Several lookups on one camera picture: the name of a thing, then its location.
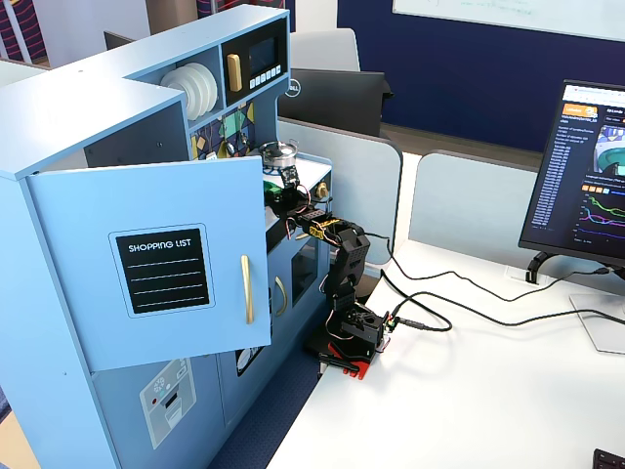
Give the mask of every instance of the computer monitor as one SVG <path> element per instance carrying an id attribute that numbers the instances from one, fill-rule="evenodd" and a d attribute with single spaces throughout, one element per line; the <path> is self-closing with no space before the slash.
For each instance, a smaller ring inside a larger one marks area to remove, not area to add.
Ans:
<path id="1" fill-rule="evenodd" d="M 519 246 L 625 266 L 625 87 L 564 82 Z M 622 297 L 571 301 L 625 318 Z M 599 350 L 625 353 L 625 328 L 580 317 Z"/>
<path id="2" fill-rule="evenodd" d="M 278 99 L 281 117 L 380 136 L 384 73 L 291 69 L 289 91 Z"/>
<path id="3" fill-rule="evenodd" d="M 106 43 L 106 49 L 110 51 L 111 49 L 135 42 L 135 40 L 120 34 L 115 34 L 114 32 L 105 31 L 104 42 Z"/>

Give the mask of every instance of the robotic arm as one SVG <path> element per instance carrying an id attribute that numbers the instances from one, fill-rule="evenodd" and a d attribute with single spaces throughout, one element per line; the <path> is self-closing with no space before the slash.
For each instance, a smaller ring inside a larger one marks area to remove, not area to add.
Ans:
<path id="1" fill-rule="evenodd" d="M 284 189 L 265 182 L 265 205 L 286 224 L 289 233 L 293 225 L 301 227 L 307 235 L 337 248 L 336 261 L 322 284 L 331 309 L 326 331 L 328 349 L 334 356 L 326 362 L 340 365 L 362 379 L 384 345 L 387 320 L 359 304 L 355 296 L 355 287 L 364 273 L 369 240 L 359 225 L 315 208 L 310 194 L 298 191 L 300 181 L 295 166 L 283 169 L 281 176 Z"/>

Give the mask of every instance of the cabinet knob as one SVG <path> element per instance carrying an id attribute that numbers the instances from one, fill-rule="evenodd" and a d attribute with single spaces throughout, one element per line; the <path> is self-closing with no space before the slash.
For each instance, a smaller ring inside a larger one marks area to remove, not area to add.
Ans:
<path id="1" fill-rule="evenodd" d="M 319 183 L 319 185 L 316 187 L 316 196 L 319 198 L 325 198 L 330 194 L 330 191 L 328 190 L 328 186 L 325 183 Z"/>

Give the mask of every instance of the silver pot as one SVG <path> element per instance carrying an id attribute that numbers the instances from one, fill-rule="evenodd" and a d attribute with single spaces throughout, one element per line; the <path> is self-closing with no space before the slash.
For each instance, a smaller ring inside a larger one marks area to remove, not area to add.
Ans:
<path id="1" fill-rule="evenodd" d="M 288 144 L 284 142 L 267 142 L 258 148 L 263 157 L 263 164 L 270 168 L 284 169 L 295 166 L 295 155 L 297 154 L 297 142 L 290 140 Z"/>

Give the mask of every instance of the keyboard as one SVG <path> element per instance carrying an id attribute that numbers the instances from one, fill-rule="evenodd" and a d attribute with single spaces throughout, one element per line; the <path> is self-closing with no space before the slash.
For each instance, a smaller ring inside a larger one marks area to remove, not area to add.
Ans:
<path id="1" fill-rule="evenodd" d="M 625 457 L 595 449 L 593 469 L 625 469 Z"/>

